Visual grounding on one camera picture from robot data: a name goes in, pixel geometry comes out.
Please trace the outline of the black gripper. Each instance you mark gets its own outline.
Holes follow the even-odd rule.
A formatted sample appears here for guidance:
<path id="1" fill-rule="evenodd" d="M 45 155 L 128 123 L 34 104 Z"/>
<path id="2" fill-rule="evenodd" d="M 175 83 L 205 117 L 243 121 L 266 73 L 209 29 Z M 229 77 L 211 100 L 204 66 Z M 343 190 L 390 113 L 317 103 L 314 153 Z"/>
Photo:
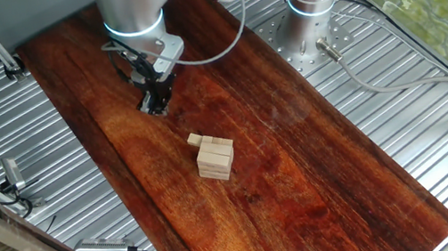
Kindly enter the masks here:
<path id="1" fill-rule="evenodd" d="M 172 85 L 175 81 L 174 73 L 158 72 L 152 64 L 145 60 L 136 60 L 131 64 L 134 86 L 140 88 L 143 98 L 138 103 L 140 112 L 152 111 L 151 93 L 155 91 L 155 109 L 157 114 L 167 113 L 168 103 L 172 98 Z"/>

